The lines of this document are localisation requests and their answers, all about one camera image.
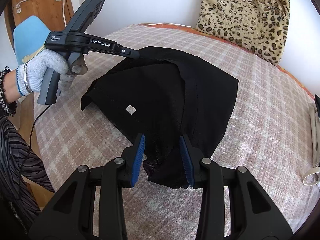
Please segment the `left forearm with black cuff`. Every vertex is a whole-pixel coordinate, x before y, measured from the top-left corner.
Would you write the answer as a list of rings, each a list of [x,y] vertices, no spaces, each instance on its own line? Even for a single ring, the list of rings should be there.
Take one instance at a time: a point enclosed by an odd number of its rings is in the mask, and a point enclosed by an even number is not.
[[[11,70],[5,67],[1,71],[1,116],[13,116],[16,113],[17,100],[23,97],[18,85],[18,67]]]

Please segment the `left hand in white glove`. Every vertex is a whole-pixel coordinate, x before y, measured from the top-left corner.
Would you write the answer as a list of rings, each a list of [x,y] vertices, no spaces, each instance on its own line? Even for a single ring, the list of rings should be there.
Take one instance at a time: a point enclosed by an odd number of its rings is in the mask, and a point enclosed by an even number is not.
[[[72,67],[69,67],[67,60],[62,55],[45,49],[16,69],[16,85],[20,95],[39,93],[45,72],[49,69],[60,74],[58,89],[62,94],[68,92],[77,76],[86,74],[88,70],[83,56],[77,59]]]

